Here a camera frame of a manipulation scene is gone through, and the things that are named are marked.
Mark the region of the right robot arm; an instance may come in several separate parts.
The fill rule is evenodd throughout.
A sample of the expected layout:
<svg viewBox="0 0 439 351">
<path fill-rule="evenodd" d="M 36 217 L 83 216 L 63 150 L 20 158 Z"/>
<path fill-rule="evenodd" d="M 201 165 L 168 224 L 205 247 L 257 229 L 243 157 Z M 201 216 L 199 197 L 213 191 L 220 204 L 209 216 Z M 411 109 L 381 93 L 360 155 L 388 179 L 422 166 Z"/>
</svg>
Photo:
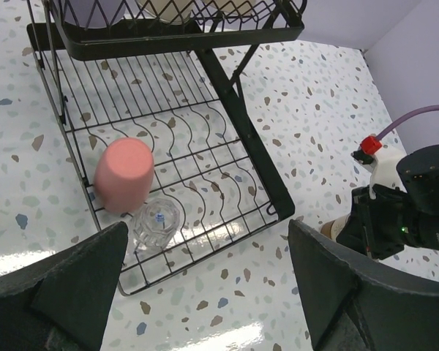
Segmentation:
<svg viewBox="0 0 439 351">
<path fill-rule="evenodd" d="M 439 251 L 439 145 L 380 152 L 355 152 L 372 167 L 370 183 L 353 189 L 350 213 L 334 221 L 331 239 L 374 260 L 407 246 Z"/>
</svg>

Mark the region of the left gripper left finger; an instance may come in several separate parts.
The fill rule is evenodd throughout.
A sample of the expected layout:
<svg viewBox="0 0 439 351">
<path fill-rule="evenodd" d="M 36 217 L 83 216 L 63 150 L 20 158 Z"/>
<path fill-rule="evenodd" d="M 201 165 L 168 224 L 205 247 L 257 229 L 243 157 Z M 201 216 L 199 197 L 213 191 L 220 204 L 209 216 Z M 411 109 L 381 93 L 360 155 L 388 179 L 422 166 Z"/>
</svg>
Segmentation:
<svg viewBox="0 0 439 351">
<path fill-rule="evenodd" d="M 127 233 L 117 222 L 0 276 L 0 350 L 99 350 Z"/>
</svg>

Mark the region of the coral pink plastic cup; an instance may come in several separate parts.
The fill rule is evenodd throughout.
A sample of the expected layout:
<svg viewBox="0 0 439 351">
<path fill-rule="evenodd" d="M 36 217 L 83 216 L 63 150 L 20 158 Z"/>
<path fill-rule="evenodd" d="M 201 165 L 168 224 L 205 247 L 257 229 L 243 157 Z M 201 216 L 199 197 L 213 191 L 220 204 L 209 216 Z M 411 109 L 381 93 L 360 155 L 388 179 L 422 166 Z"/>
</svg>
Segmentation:
<svg viewBox="0 0 439 351">
<path fill-rule="evenodd" d="M 122 137 L 103 151 L 94 174 L 94 188 L 106 211 L 114 214 L 138 210 L 154 180 L 151 149 L 134 137 Z"/>
</svg>

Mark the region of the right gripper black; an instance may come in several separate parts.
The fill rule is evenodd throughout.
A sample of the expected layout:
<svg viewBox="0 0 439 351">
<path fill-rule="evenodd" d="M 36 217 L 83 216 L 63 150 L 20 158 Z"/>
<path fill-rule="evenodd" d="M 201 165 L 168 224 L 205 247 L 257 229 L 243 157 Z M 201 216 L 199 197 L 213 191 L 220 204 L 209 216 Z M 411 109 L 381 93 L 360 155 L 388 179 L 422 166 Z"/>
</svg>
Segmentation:
<svg viewBox="0 0 439 351">
<path fill-rule="evenodd" d="M 351 210 L 336 242 L 375 260 L 384 260 L 406 246 L 422 246 L 417 228 L 419 212 L 409 195 L 400 189 L 359 187 L 351 192 Z"/>
</svg>

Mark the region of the beige plastic cup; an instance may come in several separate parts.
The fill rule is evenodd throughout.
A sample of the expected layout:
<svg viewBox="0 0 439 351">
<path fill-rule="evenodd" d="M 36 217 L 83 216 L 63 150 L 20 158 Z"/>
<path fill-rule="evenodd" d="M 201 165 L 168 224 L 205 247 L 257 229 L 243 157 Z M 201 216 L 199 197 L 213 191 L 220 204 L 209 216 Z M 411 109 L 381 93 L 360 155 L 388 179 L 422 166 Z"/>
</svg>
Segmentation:
<svg viewBox="0 0 439 351">
<path fill-rule="evenodd" d="M 257 4 L 256 0 L 202 0 L 207 5 L 220 10 L 226 15 L 248 15 Z"/>
</svg>

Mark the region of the lilac plastic cup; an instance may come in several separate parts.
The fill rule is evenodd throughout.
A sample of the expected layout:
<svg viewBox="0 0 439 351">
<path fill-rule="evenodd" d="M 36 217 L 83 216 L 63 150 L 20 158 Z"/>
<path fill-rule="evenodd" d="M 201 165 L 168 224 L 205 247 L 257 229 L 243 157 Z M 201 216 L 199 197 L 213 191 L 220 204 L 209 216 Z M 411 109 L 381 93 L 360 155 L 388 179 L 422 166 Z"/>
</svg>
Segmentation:
<svg viewBox="0 0 439 351">
<path fill-rule="evenodd" d="M 64 21 L 82 29 L 102 29 L 118 23 L 126 6 L 117 0 L 69 0 L 61 1 Z"/>
</svg>

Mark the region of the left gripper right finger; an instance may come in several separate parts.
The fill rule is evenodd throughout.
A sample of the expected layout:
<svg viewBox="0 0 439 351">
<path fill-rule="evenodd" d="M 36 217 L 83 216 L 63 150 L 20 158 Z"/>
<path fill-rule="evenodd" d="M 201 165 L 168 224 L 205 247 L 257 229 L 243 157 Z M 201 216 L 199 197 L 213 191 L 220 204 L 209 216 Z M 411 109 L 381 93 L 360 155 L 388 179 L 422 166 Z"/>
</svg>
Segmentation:
<svg viewBox="0 0 439 351">
<path fill-rule="evenodd" d="M 439 350 L 439 282 L 377 263 L 295 219 L 288 241 L 314 350 Z"/>
</svg>

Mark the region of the clear plastic cup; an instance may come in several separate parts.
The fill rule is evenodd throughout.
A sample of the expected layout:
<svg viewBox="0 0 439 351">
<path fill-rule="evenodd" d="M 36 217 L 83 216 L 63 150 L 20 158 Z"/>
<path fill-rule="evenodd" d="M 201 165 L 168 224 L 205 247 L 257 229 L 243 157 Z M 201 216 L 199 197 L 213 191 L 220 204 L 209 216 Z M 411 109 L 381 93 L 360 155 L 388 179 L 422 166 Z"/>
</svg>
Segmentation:
<svg viewBox="0 0 439 351">
<path fill-rule="evenodd" d="M 176 234 L 180 211 L 171 200 L 143 204 L 129 220 L 130 252 L 146 256 L 161 252 Z"/>
</svg>

